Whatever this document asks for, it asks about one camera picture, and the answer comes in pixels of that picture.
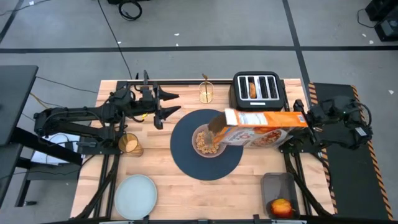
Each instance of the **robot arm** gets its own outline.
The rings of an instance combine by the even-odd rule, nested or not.
[[[147,84],[147,74],[144,72],[144,84]],[[114,130],[114,125],[121,123],[124,116],[140,122],[135,116],[155,114],[154,126],[163,129],[163,121],[172,113],[181,108],[173,106],[162,108],[160,100],[172,100],[179,96],[164,92],[158,84],[154,83],[152,89],[142,86],[139,89],[142,97],[136,100],[136,95],[130,87],[121,88],[110,93],[109,98],[102,106],[96,108],[50,108],[41,113],[36,113],[34,131],[38,136],[49,136],[59,132],[91,137],[104,145],[115,144],[120,138]],[[76,124],[77,121],[95,121],[102,124],[101,128],[87,127]]]
[[[369,122],[361,120],[361,108],[368,110]],[[313,106],[307,114],[304,113],[304,105],[301,100],[296,100],[293,105],[294,111],[300,111],[308,124],[307,129],[298,130],[292,133],[293,138],[282,145],[283,149],[294,151],[295,147],[310,140],[311,146],[303,148],[306,152],[318,152],[331,144],[338,144],[348,149],[357,149],[360,145],[366,144],[372,139],[373,131],[371,114],[365,105],[346,96],[322,101]],[[329,125],[340,125],[339,133],[329,133],[325,129],[322,132],[315,131],[317,128],[324,128]]]

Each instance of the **red apple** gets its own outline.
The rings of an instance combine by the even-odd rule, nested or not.
[[[277,199],[271,203],[271,213],[279,218],[292,218],[292,204],[284,198]]]

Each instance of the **cereal box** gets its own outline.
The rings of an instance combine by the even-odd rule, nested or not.
[[[225,109],[210,121],[208,127],[215,134],[213,144],[278,147],[291,138],[291,130],[306,128],[307,123],[301,112]]]

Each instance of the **toaster slot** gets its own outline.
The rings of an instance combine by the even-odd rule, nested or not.
[[[266,98],[268,98],[266,78],[259,77],[259,81],[260,81],[261,97],[263,99],[266,99]]]
[[[276,83],[274,77],[268,77],[268,84],[269,84],[269,93],[271,95],[272,99],[278,98],[277,96],[277,90],[276,90]]]
[[[242,99],[247,99],[248,97],[248,89],[246,88],[246,78],[245,77],[239,77],[239,89],[241,90],[241,98]]]
[[[256,99],[257,93],[256,93],[256,84],[254,83],[254,77],[248,77],[248,81],[249,81],[249,96],[251,99]]]

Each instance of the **butcher block tabletop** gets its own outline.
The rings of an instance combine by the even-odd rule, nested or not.
[[[284,82],[291,109],[297,99],[306,102],[300,79],[284,79]],[[96,106],[102,105],[109,97],[109,92],[115,91],[116,83],[117,80],[101,82]],[[121,155],[116,188],[130,175],[142,174],[151,178],[157,188],[157,202],[149,214],[151,220],[252,219],[254,214],[259,214],[260,218],[268,218],[262,207],[261,177],[268,172],[286,172],[283,154],[276,148],[245,147],[235,170],[212,181],[187,176],[177,167],[171,155],[170,137],[178,121],[195,110],[224,111],[229,107],[229,85],[214,85],[213,101],[208,104],[200,102],[198,85],[161,87],[166,92],[180,95],[177,99],[161,102],[162,107],[181,106],[181,109],[167,118],[163,130],[154,127],[152,114],[143,123],[126,119],[127,133],[138,137],[144,153],[141,157]],[[92,126],[99,128],[101,125],[94,121]],[[321,162],[310,154],[301,154],[301,160],[307,187],[325,210],[334,213]],[[103,156],[96,155],[82,167],[71,217],[78,215],[97,191],[102,163]],[[100,216],[105,215],[108,190],[109,187],[102,198]],[[296,191],[300,213],[304,214],[302,194],[297,185]],[[111,219],[124,219],[114,205]]]

